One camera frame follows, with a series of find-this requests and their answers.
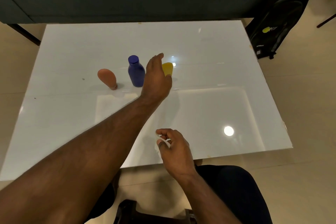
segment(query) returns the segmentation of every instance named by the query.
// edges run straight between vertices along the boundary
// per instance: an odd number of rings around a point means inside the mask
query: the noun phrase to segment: blue bottle
[[[145,79],[145,69],[139,63],[138,56],[132,55],[128,57],[128,74],[131,78],[132,84],[135,87],[142,87]]]

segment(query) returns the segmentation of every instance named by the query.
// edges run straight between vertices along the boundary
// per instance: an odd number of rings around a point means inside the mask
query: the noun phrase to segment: yellow bottle
[[[162,64],[162,69],[165,75],[167,74],[173,75],[173,63],[167,62]]]

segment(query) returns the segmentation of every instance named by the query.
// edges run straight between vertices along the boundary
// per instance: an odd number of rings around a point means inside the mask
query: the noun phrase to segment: hand
[[[168,96],[172,86],[171,75],[165,76],[163,72],[162,58],[163,53],[160,53],[149,60],[141,91],[141,97],[158,103]]]
[[[161,135],[161,138],[171,141],[170,148],[161,139],[156,142],[168,173],[178,182],[187,176],[197,175],[189,144],[183,135],[171,128],[161,128],[156,133]]]

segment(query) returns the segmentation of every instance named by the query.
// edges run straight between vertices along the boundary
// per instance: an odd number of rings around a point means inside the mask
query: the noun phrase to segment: black backpack
[[[245,28],[257,58],[273,59],[279,45],[299,21],[309,0],[268,0]]]

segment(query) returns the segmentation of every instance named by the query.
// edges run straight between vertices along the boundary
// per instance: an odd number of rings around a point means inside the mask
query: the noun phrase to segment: tile floor
[[[238,165],[253,175],[274,224],[336,223],[336,0],[310,0],[273,60],[259,60],[288,128],[293,149],[220,157],[204,164]],[[45,25],[24,25],[41,38]],[[0,24],[0,166],[38,47]],[[0,182],[0,189],[8,182]],[[89,224],[113,223],[123,199],[144,213],[173,217],[190,208],[162,165],[124,169],[115,204]]]

